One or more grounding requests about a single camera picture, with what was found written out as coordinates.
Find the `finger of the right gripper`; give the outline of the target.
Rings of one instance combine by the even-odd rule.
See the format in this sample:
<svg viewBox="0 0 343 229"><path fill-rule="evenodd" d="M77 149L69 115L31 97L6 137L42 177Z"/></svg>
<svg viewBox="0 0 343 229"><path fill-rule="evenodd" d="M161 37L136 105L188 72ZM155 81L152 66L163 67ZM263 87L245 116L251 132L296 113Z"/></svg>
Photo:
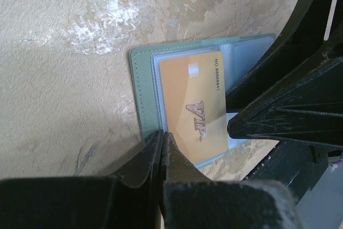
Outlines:
<svg viewBox="0 0 343 229"><path fill-rule="evenodd" d="M319 51L228 123L231 138L342 148L342 44Z"/></svg>
<svg viewBox="0 0 343 229"><path fill-rule="evenodd" d="M332 0L297 0L271 47L226 95L227 112L243 110L324 43Z"/></svg>

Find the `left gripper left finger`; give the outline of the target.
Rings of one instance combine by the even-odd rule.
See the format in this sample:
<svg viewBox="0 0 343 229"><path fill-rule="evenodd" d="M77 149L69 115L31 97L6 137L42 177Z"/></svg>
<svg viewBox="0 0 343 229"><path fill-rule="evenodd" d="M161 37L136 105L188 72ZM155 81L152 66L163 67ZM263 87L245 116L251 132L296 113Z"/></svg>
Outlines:
<svg viewBox="0 0 343 229"><path fill-rule="evenodd" d="M1 181L1 228L159 228L163 131L105 176Z"/></svg>

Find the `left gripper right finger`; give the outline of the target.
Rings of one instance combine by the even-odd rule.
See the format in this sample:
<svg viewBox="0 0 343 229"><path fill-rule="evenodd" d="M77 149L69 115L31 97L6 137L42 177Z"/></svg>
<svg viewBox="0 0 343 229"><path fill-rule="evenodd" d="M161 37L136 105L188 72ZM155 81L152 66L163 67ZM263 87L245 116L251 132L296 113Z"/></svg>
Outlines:
<svg viewBox="0 0 343 229"><path fill-rule="evenodd" d="M292 195L273 180L212 181L165 133L162 147L165 228L302 228Z"/></svg>

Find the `teal leather card holder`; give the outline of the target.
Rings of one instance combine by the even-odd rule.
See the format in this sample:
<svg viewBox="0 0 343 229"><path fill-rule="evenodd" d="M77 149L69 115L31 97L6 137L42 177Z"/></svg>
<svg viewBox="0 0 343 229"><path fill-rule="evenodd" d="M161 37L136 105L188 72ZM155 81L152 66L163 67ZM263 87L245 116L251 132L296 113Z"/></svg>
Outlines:
<svg viewBox="0 0 343 229"><path fill-rule="evenodd" d="M130 51L132 82L143 138L148 139L149 134L157 130L167 131L159 68L162 60L220 51L223 54L225 92L228 93L261 59L274 40L274 34L262 34L132 49Z"/></svg>

